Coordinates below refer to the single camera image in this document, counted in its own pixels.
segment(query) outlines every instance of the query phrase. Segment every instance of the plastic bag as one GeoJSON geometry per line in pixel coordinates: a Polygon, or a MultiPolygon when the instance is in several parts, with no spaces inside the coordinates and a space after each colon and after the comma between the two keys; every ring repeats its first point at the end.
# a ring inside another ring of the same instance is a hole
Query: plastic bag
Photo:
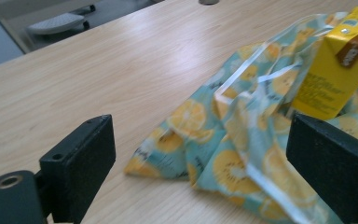
{"type": "MultiPolygon", "coordinates": [[[[339,223],[287,161],[284,114],[321,35],[345,15],[308,16],[237,50],[143,141],[125,173],[188,179],[271,223],[339,223]]],[[[345,129],[358,127],[358,92],[345,108],[351,113],[329,122],[358,136],[358,128],[345,129]]]]}

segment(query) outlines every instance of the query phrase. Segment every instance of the juice box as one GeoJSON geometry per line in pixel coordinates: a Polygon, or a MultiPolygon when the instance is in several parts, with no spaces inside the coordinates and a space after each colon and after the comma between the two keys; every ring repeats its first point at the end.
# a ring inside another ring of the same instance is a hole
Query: juice box
{"type": "Polygon", "coordinates": [[[317,119],[332,119],[357,89],[358,7],[324,37],[292,107],[317,119]]]}

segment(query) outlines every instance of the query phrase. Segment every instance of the wooden table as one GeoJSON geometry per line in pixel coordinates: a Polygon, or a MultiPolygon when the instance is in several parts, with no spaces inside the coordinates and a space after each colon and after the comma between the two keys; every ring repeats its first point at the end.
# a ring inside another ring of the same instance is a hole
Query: wooden table
{"type": "Polygon", "coordinates": [[[83,223],[263,223],[185,181],[123,175],[134,150],[235,49],[352,0],[167,0],[0,65],[0,175],[112,114],[117,162],[83,223]]]}

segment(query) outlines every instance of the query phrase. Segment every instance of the label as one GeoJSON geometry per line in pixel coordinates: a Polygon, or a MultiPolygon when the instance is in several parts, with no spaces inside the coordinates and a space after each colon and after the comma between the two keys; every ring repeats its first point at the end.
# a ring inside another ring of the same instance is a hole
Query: label
{"type": "Polygon", "coordinates": [[[352,38],[344,48],[338,52],[337,58],[339,63],[347,68],[351,68],[356,63],[358,60],[358,35],[352,38]]]}
{"type": "Polygon", "coordinates": [[[308,74],[301,86],[301,94],[297,96],[297,100],[306,103],[310,107],[318,108],[321,112],[329,114],[336,111],[333,106],[337,95],[343,94],[339,88],[329,82],[324,77],[308,74]]]}

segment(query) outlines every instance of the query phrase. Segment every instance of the yellow carton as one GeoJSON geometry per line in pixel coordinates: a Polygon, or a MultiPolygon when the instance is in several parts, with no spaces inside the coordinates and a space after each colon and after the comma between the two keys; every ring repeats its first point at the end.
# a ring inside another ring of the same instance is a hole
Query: yellow carton
{"type": "Polygon", "coordinates": [[[332,119],[358,88],[358,7],[324,37],[292,107],[332,119]]]}

